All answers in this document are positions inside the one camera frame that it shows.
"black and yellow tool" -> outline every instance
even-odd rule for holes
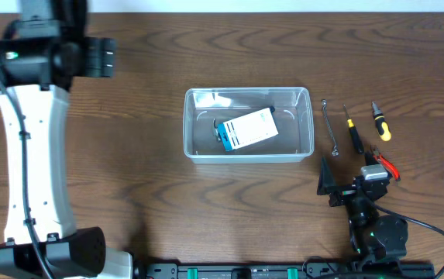
[[[344,105],[344,104],[342,104],[342,105],[344,106],[344,112],[346,112],[347,125],[349,126],[349,133],[351,134],[351,139],[353,140],[354,150],[356,150],[356,152],[358,154],[363,154],[364,147],[363,147],[363,143],[361,142],[361,138],[358,133],[358,130],[356,129],[353,121],[349,117],[349,113],[347,113],[346,105]]]
[[[373,119],[375,119],[378,136],[380,136],[383,141],[391,140],[391,131],[389,130],[389,125],[385,122],[384,114],[375,102],[371,102],[371,107],[373,108]]]

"metal tool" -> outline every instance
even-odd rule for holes
[[[396,181],[400,181],[401,175],[399,174],[399,170],[391,162],[389,162],[387,159],[384,158],[384,156],[380,153],[378,147],[371,146],[370,149],[371,153],[373,153],[373,158],[375,158],[375,160],[379,164],[385,167],[385,169],[392,174],[392,176]]]
[[[378,135],[383,141],[391,140],[391,131],[389,130],[389,125],[385,122],[384,114],[375,102],[371,102],[371,107],[373,108],[373,119],[375,119]]]
[[[333,141],[332,156],[338,156],[339,150],[337,149],[336,138],[333,136],[332,127],[330,127],[329,117],[327,116],[327,100],[323,99],[322,105],[323,105],[323,117],[325,118],[325,122],[327,123],[327,127],[329,128],[330,137],[332,138]]]
[[[363,146],[363,143],[361,142],[361,138],[358,133],[358,130],[354,126],[352,119],[349,117],[349,113],[347,113],[346,105],[344,105],[344,104],[342,104],[342,105],[344,106],[344,112],[346,113],[347,125],[349,126],[349,134],[351,134],[351,139],[353,140],[354,150],[358,154],[363,154],[364,153],[364,146]]]

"plastic bin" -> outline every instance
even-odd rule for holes
[[[225,151],[213,133],[221,123],[273,106],[278,135]],[[192,88],[185,95],[184,152],[196,164],[294,163],[315,149],[306,88]]]

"screwdriver handle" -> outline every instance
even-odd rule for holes
[[[354,149],[358,154],[363,154],[364,147],[363,143],[361,142],[358,130],[354,126],[353,121],[351,119],[347,119],[347,124],[349,125],[349,133],[351,134],[351,139],[353,140]]]
[[[375,127],[377,128],[378,136],[383,141],[391,140],[391,131],[389,130],[389,125],[385,121],[385,117],[383,113],[378,113],[373,115],[373,119],[375,119]]]

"red handle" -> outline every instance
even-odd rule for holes
[[[391,164],[391,162],[385,160],[385,158],[381,155],[377,160],[380,164],[382,164],[382,166],[384,166],[387,169],[388,172],[392,174],[392,176],[396,181],[400,181],[401,175],[399,174],[399,170],[396,167],[394,167],[394,165]]]

